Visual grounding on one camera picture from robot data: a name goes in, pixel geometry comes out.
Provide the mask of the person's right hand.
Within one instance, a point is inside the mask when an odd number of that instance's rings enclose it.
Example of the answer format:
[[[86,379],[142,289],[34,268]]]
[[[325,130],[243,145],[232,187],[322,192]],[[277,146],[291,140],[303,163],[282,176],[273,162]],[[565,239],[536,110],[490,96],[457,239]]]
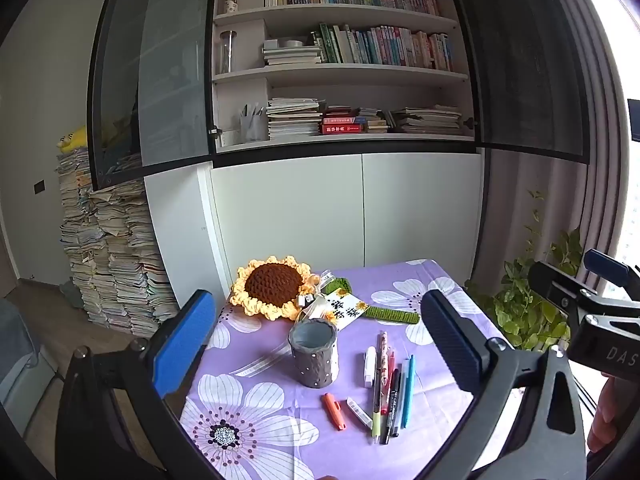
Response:
[[[594,414],[587,437],[587,446],[591,453],[601,451],[602,448],[612,443],[617,436],[615,425],[615,417],[618,412],[618,405],[615,399],[616,378],[611,375],[605,375],[605,377],[606,383],[600,392],[597,411]]]

